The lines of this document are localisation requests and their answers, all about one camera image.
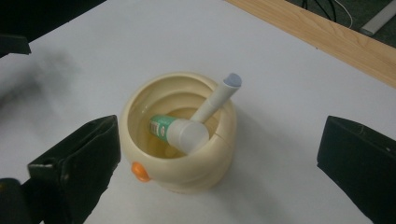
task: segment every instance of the green label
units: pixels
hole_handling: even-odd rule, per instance
[[[166,133],[168,132],[169,125],[176,118],[165,116],[165,115],[156,115],[153,116],[148,123],[149,131],[159,137],[161,140],[167,142]]]

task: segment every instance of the wooden edge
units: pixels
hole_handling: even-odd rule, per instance
[[[396,49],[284,0],[226,0],[396,88]]]

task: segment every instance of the white surface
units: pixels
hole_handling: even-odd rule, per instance
[[[396,90],[224,1],[113,0],[0,59],[0,177],[79,126],[119,115],[150,78],[192,71],[244,79],[231,169],[180,195],[122,159],[86,223],[371,223],[316,156],[328,115],[396,139]]]

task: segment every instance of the small bottle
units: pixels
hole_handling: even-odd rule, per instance
[[[149,131],[172,147],[189,154],[209,141],[209,132],[203,123],[155,115],[148,123]]]

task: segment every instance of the orange knob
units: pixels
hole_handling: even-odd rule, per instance
[[[145,167],[137,161],[132,163],[131,167],[132,173],[136,176],[136,178],[142,182],[148,182],[150,180],[148,173],[146,172]]]

